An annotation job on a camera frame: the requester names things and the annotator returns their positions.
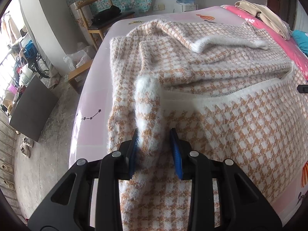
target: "pink basket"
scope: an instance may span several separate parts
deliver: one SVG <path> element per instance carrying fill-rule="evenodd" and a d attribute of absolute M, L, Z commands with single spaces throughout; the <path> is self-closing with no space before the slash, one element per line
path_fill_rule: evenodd
<path fill-rule="evenodd" d="M 12 84 L 7 88 L 9 91 L 11 91 L 13 94 L 16 94 L 17 88 L 15 88 Z"/>

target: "blue backpack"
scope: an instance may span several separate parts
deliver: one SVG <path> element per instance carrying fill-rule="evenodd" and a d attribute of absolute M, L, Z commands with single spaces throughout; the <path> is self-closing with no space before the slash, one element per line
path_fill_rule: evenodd
<path fill-rule="evenodd" d="M 23 50 L 23 54 L 25 55 L 25 58 L 29 59 L 29 58 L 36 57 L 37 53 L 38 51 L 36 47 L 34 46 L 34 43 L 32 42 L 32 40 L 30 40 Z"/>

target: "bed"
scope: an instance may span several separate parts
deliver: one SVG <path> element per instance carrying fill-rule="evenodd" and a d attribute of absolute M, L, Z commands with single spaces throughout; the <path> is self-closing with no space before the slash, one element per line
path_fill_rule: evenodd
<path fill-rule="evenodd" d="M 233 6 L 211 7 L 198 11 L 185 13 L 173 13 L 153 15 L 141 18 L 122 20 L 115 23 L 108 31 L 101 44 L 93 64 L 88 73 L 83 91 L 77 108 L 72 140 L 70 146 L 69 167 L 79 158 L 88 161 L 102 159 L 107 154 L 107 121 L 112 109 L 112 80 L 110 72 L 110 46 L 113 37 L 125 36 L 136 26 L 154 19 L 162 19 L 174 22 L 204 22 L 230 24 L 240 26 L 248 21 L 256 27 L 265 28 L 273 39 L 285 50 L 287 55 L 296 63 L 308 79 L 308 60 L 306 56 L 296 47 L 295 43 L 283 40 L 278 34 L 266 28 L 261 22 L 240 15 L 239 10 Z M 302 169 L 293 178 L 292 183 L 272 203 L 273 208 L 279 215 L 283 224 L 286 224 L 300 206 L 301 200 L 307 192 L 308 185 L 303 182 L 304 171 L 308 169 L 308 163 L 303 164 Z M 96 185 L 94 185 L 92 202 L 95 202 Z M 94 215 L 91 215 L 91 225 L 94 224 Z"/>

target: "cartoon print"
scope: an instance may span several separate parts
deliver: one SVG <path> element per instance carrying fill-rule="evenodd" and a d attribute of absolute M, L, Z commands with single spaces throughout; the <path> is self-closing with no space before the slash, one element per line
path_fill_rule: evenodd
<path fill-rule="evenodd" d="M 203 16 L 203 15 L 200 15 L 200 14 L 196 14 L 196 16 L 199 16 L 201 19 L 203 19 L 205 21 L 215 20 L 215 17 L 212 17 L 212 16 Z"/>
<path fill-rule="evenodd" d="M 298 195 L 298 202 L 296 203 L 296 205 L 298 203 L 300 203 L 304 199 L 304 197 L 305 197 L 305 195 L 302 195 L 301 192 L 300 192 L 299 195 Z"/>
<path fill-rule="evenodd" d="M 143 23 L 144 21 L 133 21 L 133 22 L 130 22 L 128 25 L 131 25 L 131 24 L 136 24 L 136 23 Z"/>
<path fill-rule="evenodd" d="M 245 20 L 246 20 L 247 22 L 250 22 L 251 24 L 254 24 L 254 23 L 255 23 L 255 20 L 254 20 L 254 19 L 245 18 Z"/>
<path fill-rule="evenodd" d="M 301 174 L 301 187 L 305 187 L 308 182 L 308 161 L 303 166 L 303 171 Z"/>

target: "wheel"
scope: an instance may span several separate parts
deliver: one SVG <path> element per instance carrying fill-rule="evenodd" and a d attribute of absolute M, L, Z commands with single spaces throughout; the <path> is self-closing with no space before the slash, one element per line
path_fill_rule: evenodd
<path fill-rule="evenodd" d="M 36 61 L 34 62 L 34 66 L 36 68 L 36 71 L 44 78 L 50 78 L 49 76 L 49 68 L 47 66 L 47 63 L 41 57 L 39 53 L 37 53 Z"/>

